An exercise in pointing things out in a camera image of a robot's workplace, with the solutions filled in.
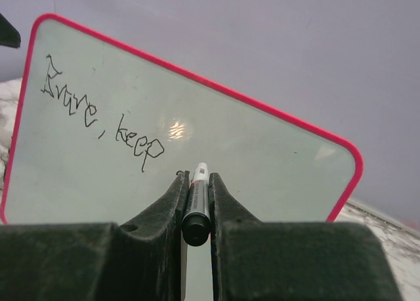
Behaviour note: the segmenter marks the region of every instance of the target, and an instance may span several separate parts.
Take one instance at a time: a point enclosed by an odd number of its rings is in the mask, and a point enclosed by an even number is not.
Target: pink whiteboard frame
[[[32,30],[31,30],[31,37],[28,47],[28,54],[26,56],[26,63],[25,63],[25,69],[24,69],[24,76],[22,80],[22,87],[20,89],[20,97],[19,97],[19,103],[18,108],[16,112],[16,122],[14,124],[14,130],[13,130],[13,137],[12,137],[12,143],[10,147],[10,155],[9,155],[9,162],[7,165],[6,170],[6,177],[5,177],[5,187],[3,190],[3,198],[1,200],[0,205],[0,218],[2,221],[7,224],[7,219],[5,215],[6,210],[6,201],[7,201],[7,191],[9,188],[9,182],[13,167],[13,159],[14,159],[14,151],[16,147],[16,142],[18,139],[19,134],[19,126],[20,126],[20,119],[22,116],[22,108],[25,100],[25,93],[26,93],[26,85],[28,83],[28,75],[31,67],[31,60],[32,60],[32,52],[35,45],[35,38],[38,31],[39,25],[46,21],[46,20],[56,20],[57,22],[60,22],[62,24],[65,24],[66,26],[69,26],[73,29],[76,29],[80,32],[83,32],[87,35],[90,35],[92,37],[95,37],[101,41],[107,42],[110,45],[113,45],[121,50],[125,50],[133,55],[136,55],[138,57],[141,57],[145,60],[148,60],[152,63],[155,63],[163,68],[166,68],[167,70],[171,70],[175,73],[178,73],[180,75],[183,75],[186,78],[189,78],[193,81],[196,81],[198,83],[201,83],[202,85],[205,85],[207,87],[210,87],[214,90],[217,90],[227,96],[230,96],[232,98],[235,98],[239,101],[242,101],[246,104],[249,104],[250,106],[253,106],[257,109],[260,109],[262,111],[265,111],[266,113],[269,113],[270,115],[276,116],[279,119],[283,119],[284,121],[287,121],[289,123],[292,123],[302,129],[305,129],[309,132],[312,132],[314,134],[317,134],[318,136],[324,137],[327,140],[330,140],[344,148],[346,148],[353,156],[355,161],[355,171],[353,174],[353,177],[351,178],[350,182],[347,184],[347,187],[345,188],[343,194],[340,196],[338,202],[335,204],[333,210],[328,215],[327,221],[334,221],[338,214],[340,213],[341,209],[344,207],[345,203],[347,202],[347,199],[350,197],[351,193],[355,189],[357,183],[359,183],[362,173],[363,173],[363,159],[362,155],[358,151],[357,147],[350,143],[348,140],[345,140],[344,138],[338,137],[334,134],[331,134],[330,132],[327,132],[326,130],[323,130],[319,127],[316,127],[314,125],[311,125],[307,122],[304,122],[300,119],[297,119],[296,117],[293,117],[287,113],[281,112],[277,110],[276,108],[273,108],[271,106],[268,106],[266,104],[263,104],[262,102],[259,102],[255,99],[252,99],[244,94],[240,94],[232,89],[226,88],[218,83],[212,82],[204,77],[201,77],[199,75],[196,75],[195,73],[192,73],[190,71],[184,70],[176,65],[170,64],[164,60],[161,60],[159,58],[156,58],[155,56],[152,56],[150,54],[147,54],[145,52],[142,52],[141,50],[135,49],[134,47],[130,47],[129,45],[126,45],[124,43],[121,43],[119,41],[116,41],[115,39],[112,39],[110,37],[107,37],[101,33],[96,32],[95,30],[88,29],[80,24],[77,24],[75,22],[72,22],[71,20],[68,20],[66,18],[63,18],[61,16],[55,15],[55,14],[44,14],[40,16],[35,23],[33,24]]]

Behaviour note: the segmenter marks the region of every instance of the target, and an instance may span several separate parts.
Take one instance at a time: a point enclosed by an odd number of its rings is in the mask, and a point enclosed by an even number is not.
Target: black handwriting
[[[76,96],[76,93],[72,93],[68,90],[67,84],[58,86],[54,79],[62,75],[63,71],[58,71],[56,69],[51,55],[48,54],[47,59],[49,60],[49,64],[47,74],[45,76],[44,87],[41,89],[41,92],[47,93],[51,98],[54,98],[59,102],[61,102],[62,99],[62,105],[68,109],[69,116],[75,115],[78,112],[78,109],[82,106],[85,109],[85,127],[90,127],[93,123],[98,121],[98,119],[95,118],[96,114],[98,113],[96,106],[88,101],[86,94],[84,94],[82,97]],[[115,140],[117,142],[122,140],[126,146],[132,149],[133,155],[135,157],[140,157],[141,155],[143,156],[141,170],[144,172],[144,166],[146,164],[147,158],[151,157],[152,159],[155,159],[159,157],[165,152],[165,148],[162,146],[158,139],[149,141],[147,136],[140,136],[137,132],[131,132],[128,129],[123,128],[121,126],[123,120],[124,114],[122,114],[121,119],[119,120],[119,125],[115,134]],[[101,139],[105,132],[106,130],[103,130],[98,139]]]
[[[53,83],[52,80],[54,80],[54,78],[56,78],[57,76],[62,75],[63,72],[58,71],[55,68],[53,58],[51,55],[47,55],[47,58],[49,60],[49,64],[47,69],[47,75],[45,77],[44,88],[41,89],[41,91],[43,93],[49,94],[52,98],[56,98],[57,100],[60,100],[63,96],[62,104],[65,108],[68,108],[69,116],[76,114],[80,105],[83,103],[85,105],[85,127],[90,127],[94,122],[98,121],[98,119],[92,118],[98,112],[96,106],[94,106],[87,100],[86,94],[83,95],[81,98],[78,98],[75,93],[71,93],[68,90],[67,84],[65,84],[61,88],[56,84],[56,92],[54,92],[54,88],[51,87],[51,84]]]
[[[121,126],[123,120],[124,114],[121,114],[117,132],[115,133],[115,140],[117,142],[122,140],[125,145],[129,146],[130,148],[134,148],[133,155],[135,157],[139,157],[144,153],[142,163],[142,172],[144,172],[144,165],[146,164],[147,157],[155,159],[165,152],[165,148],[162,146],[158,139],[153,139],[150,142],[148,141],[147,136],[141,136],[136,139],[136,132],[129,132],[128,129],[125,129]]]

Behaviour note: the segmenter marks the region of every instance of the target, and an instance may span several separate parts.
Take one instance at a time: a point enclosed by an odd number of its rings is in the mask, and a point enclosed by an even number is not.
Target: marker cap
[[[184,240],[193,247],[199,247],[207,241],[210,228],[210,220],[205,215],[191,214],[182,221]]]

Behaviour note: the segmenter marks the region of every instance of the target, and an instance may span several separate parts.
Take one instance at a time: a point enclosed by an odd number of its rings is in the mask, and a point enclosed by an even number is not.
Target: marble surface
[[[0,193],[3,191],[3,175],[9,158],[21,82],[17,79],[0,83]],[[420,300],[420,238],[350,204],[344,207],[337,221],[358,222],[371,228],[382,243],[404,300]]]

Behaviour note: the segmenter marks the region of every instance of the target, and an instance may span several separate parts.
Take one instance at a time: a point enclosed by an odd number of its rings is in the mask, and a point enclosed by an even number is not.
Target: white surface
[[[164,147],[144,172],[141,136]],[[54,20],[37,32],[17,138],[9,223],[121,224],[200,161],[261,220],[324,221],[354,174],[343,147]]]
[[[0,138],[2,160],[7,160],[10,137],[19,97],[21,80],[0,83]],[[346,205],[338,221],[359,222],[369,226],[379,238],[405,301],[420,300],[420,240],[378,219],[366,211]],[[197,262],[210,263],[209,243],[199,248],[188,248],[188,277],[186,300],[212,300],[211,269],[193,268]]]

